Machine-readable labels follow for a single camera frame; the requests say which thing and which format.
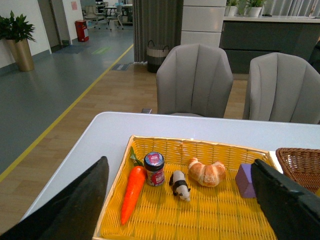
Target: gray chair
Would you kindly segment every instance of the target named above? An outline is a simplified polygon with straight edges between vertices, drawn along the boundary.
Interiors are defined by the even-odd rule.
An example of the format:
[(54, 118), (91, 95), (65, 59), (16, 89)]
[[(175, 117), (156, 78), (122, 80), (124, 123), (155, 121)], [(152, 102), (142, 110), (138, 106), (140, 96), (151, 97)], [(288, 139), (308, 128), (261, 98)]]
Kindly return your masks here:
[(122, 5), (117, 5), (116, 6), (116, 12), (114, 15), (107, 16), (106, 17), (107, 24), (110, 28), (110, 31), (115, 28), (115, 23), (117, 24), (117, 28), (121, 26), (122, 30), (124, 29), (124, 26), (122, 24), (123, 19), (122, 19)]
[(233, 75), (218, 47), (174, 47), (156, 73), (157, 113), (223, 118)]
[(96, 28), (96, 26), (98, 26), (100, 24), (99, 20), (102, 19), (103, 22), (105, 22), (106, 17), (105, 17), (105, 14), (98, 13), (97, 6), (92, 5), (92, 6), (85, 6), (84, 19), (92, 21), (92, 24), (93, 24), (93, 21), (95, 21), (94, 28)]
[(320, 122), (320, 75), (304, 59), (273, 52), (251, 60), (243, 119)]

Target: purple block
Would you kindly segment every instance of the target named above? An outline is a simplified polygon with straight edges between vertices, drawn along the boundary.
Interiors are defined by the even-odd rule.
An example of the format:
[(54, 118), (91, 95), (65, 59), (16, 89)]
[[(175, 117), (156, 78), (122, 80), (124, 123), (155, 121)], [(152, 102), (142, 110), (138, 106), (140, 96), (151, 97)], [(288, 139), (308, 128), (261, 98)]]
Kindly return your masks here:
[(241, 197), (245, 199), (256, 197), (251, 178), (251, 164), (241, 163), (239, 170), (235, 176), (235, 182), (238, 186)]

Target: panda figurine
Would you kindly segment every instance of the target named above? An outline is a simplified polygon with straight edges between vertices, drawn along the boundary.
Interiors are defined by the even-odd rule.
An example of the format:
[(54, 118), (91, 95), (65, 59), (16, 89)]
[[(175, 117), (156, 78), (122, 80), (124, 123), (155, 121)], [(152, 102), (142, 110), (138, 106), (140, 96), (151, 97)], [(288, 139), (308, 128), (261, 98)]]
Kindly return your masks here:
[(177, 196), (179, 194), (179, 197), (182, 200), (185, 200), (187, 202), (190, 201), (191, 189), (188, 188), (185, 174), (182, 171), (177, 170), (173, 172), (170, 177), (169, 185), (172, 186), (174, 196)]

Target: potted plant on counter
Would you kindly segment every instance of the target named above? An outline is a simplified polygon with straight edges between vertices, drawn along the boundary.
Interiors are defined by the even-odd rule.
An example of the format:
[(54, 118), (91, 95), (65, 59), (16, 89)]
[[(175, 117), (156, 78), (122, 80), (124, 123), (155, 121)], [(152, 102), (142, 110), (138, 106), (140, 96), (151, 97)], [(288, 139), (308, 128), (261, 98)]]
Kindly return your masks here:
[(11, 11), (10, 17), (0, 16), (0, 40), (6, 39), (13, 58), (22, 72), (35, 68), (28, 43), (28, 40), (35, 42), (32, 37), (34, 30), (34, 25), (29, 24), (26, 16), (22, 14), (15, 18)]
[(240, 0), (227, 0), (225, 5), (224, 15), (228, 17), (232, 17), (238, 11)]
[(246, 0), (245, 8), (249, 17), (257, 18), (266, 0)]

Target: gray cabinet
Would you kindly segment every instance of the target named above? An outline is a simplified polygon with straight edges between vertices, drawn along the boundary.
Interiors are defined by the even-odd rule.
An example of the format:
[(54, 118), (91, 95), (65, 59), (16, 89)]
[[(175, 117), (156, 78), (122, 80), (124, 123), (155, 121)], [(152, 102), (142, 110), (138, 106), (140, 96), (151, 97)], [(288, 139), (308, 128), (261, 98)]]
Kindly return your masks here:
[(320, 36), (320, 23), (227, 21), (219, 47), (235, 74), (249, 73), (251, 59), (280, 52), (309, 60)]

